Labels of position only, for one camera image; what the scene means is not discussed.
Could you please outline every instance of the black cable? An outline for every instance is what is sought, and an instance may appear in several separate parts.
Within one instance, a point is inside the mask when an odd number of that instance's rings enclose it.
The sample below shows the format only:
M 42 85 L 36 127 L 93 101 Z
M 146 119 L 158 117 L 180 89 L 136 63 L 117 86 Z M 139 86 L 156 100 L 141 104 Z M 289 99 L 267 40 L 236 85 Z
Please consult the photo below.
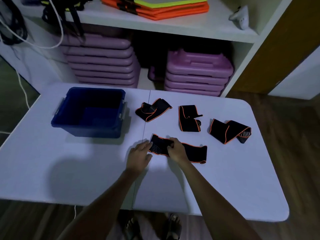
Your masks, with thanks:
M 22 39 L 26 40 L 28 37 L 28 31 L 26 28 L 26 24 L 24 23 L 23 16 L 18 9 L 18 7 L 13 3 L 12 0 L 1 0 L 10 10 L 11 12 L 11 21 L 8 23 L 6 20 L 6 17 L 3 13 L 0 12 L 0 19 L 3 20 L 3 22 L 18 36 L 20 36 Z M 6 28 L 0 24 L 0 36 L 3 40 L 3 43 L 6 45 L 14 45 L 14 44 L 20 44 L 23 41 L 16 36 L 14 36 L 11 33 L 8 33 L 8 36 L 4 34 L 4 32 L 1 31 L 1 28 L 3 30 L 6 30 Z

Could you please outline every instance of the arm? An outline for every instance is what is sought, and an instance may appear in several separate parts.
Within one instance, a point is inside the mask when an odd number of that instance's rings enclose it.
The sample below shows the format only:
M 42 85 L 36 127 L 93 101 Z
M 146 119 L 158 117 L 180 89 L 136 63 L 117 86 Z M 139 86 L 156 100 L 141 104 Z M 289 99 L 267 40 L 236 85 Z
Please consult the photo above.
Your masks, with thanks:
M 212 187 L 188 160 L 177 138 L 168 146 L 170 158 L 181 168 L 213 239 L 261 240 L 243 216 Z
M 151 160 L 152 155 L 147 154 L 151 146 L 152 143 L 145 141 L 130 150 L 126 170 L 109 189 L 84 208 L 58 240 L 106 239 L 130 186 Z

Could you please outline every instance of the person's left hand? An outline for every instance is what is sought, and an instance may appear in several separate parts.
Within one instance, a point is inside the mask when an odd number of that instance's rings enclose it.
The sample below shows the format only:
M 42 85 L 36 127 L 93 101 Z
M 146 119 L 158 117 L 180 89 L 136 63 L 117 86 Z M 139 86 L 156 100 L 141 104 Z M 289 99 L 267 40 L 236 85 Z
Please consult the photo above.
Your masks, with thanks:
M 128 155 L 126 170 L 136 173 L 137 176 L 148 166 L 152 155 L 147 154 L 152 147 L 152 142 L 145 141 L 132 148 Z

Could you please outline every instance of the foot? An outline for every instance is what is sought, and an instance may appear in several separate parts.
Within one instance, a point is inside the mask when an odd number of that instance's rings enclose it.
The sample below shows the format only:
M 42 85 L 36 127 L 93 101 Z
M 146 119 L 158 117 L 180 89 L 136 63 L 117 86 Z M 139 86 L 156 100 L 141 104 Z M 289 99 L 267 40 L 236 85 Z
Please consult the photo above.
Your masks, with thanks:
M 135 217 L 127 222 L 124 233 L 127 240 L 142 240 L 140 226 Z
M 179 240 L 182 226 L 180 218 L 176 214 L 171 214 L 169 217 L 169 229 L 166 239 Z

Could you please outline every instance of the table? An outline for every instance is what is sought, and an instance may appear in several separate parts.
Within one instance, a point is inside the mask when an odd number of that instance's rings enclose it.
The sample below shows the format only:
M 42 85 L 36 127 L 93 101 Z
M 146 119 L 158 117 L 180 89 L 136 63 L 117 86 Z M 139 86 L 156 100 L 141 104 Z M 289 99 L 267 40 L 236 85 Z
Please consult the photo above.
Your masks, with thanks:
M 289 207 L 270 160 L 250 105 L 240 99 L 202 96 L 152 90 L 149 103 L 165 99 L 172 109 L 146 123 L 144 138 L 152 134 L 177 137 L 194 146 L 208 146 L 207 162 L 195 163 L 206 180 L 248 220 L 284 221 Z M 201 132 L 182 132 L 178 126 L 178 107 L 196 105 Z M 209 132 L 212 119 L 234 120 L 252 128 L 245 144 L 237 139 L 226 145 Z M 153 155 L 148 171 L 136 183 L 134 209 L 178 211 L 201 215 L 200 209 L 180 168 L 166 156 Z
M 108 88 L 68 83 L 48 87 L 0 148 L 0 198 L 86 206 L 118 179 L 129 149 L 154 133 L 207 145 L 207 163 L 196 168 L 246 219 L 276 222 L 288 217 L 288 204 L 245 101 L 124 88 L 129 110 L 119 139 L 74 137 L 50 124 L 61 99 L 74 86 Z M 173 108 L 148 123 L 134 113 L 142 102 L 157 98 Z M 203 114 L 202 131 L 182 132 L 178 106 L 193 104 Z M 213 118 L 248 125 L 252 136 L 245 144 L 235 139 L 223 145 L 207 132 Z M 181 170 L 161 155 L 153 155 L 122 209 L 201 214 Z

